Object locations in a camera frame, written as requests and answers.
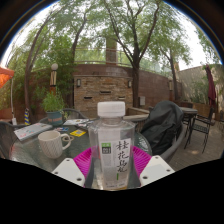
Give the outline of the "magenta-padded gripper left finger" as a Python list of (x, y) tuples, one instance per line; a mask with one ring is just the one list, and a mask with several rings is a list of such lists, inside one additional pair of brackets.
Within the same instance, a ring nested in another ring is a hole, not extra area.
[(53, 171), (52, 174), (59, 176), (81, 187), (92, 184), (93, 176), (91, 168), (91, 149), (88, 148), (75, 158), (65, 158)]

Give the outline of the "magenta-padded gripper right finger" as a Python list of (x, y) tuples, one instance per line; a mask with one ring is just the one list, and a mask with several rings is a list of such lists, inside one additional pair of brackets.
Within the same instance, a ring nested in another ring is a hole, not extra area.
[(138, 147), (134, 147), (133, 157), (141, 187), (174, 173), (174, 170), (160, 156), (150, 156)]

